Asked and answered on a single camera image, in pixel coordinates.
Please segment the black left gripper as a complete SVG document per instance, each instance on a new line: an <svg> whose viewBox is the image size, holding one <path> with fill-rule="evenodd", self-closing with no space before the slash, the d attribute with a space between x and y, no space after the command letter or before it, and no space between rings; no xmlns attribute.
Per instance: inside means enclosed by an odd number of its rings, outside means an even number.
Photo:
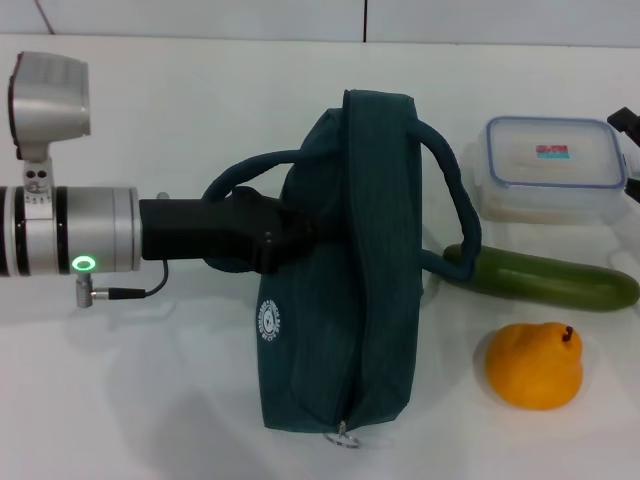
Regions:
<svg viewBox="0 0 640 480"><path fill-rule="evenodd" d="M315 245L348 240L333 221L245 186L219 201L142 200L139 209L145 260L203 259L221 271L270 274Z"/></svg>

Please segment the dark teal lunch bag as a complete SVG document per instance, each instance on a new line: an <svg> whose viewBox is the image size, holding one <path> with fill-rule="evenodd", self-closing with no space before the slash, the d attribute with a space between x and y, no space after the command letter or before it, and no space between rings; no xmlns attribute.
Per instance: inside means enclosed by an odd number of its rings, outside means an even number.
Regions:
<svg viewBox="0 0 640 480"><path fill-rule="evenodd" d="M422 246L422 156L436 159L464 236L447 261ZM416 365L422 275L469 280L481 250L478 215L446 140L404 94L348 90L300 148L228 168L205 191L289 166L283 202L348 234L261 278L256 303L259 391L273 430L337 434L394 420Z"/></svg>

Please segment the clear blue-rimmed lunch box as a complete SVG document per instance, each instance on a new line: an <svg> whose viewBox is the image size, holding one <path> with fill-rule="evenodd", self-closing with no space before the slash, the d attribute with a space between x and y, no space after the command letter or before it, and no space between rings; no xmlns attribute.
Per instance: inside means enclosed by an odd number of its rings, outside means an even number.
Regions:
<svg viewBox="0 0 640 480"><path fill-rule="evenodd" d="M615 132L593 119L495 117L473 163L478 211L499 222L597 223L627 181Z"/></svg>

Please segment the green cucumber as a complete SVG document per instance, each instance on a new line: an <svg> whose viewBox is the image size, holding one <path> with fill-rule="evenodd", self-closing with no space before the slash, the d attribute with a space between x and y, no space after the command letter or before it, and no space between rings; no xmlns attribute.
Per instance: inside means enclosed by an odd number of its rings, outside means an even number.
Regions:
<svg viewBox="0 0 640 480"><path fill-rule="evenodd" d="M640 301L640 283L618 270L484 247L460 288L493 297L592 312Z"/></svg>

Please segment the orange pear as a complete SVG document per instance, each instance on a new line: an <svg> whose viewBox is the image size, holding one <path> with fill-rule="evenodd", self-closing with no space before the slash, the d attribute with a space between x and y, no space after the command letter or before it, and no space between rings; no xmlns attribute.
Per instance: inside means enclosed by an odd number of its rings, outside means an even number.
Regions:
<svg viewBox="0 0 640 480"><path fill-rule="evenodd" d="M577 330L558 322L507 325L491 338L484 371L491 389L507 404L557 409L582 387L583 342Z"/></svg>

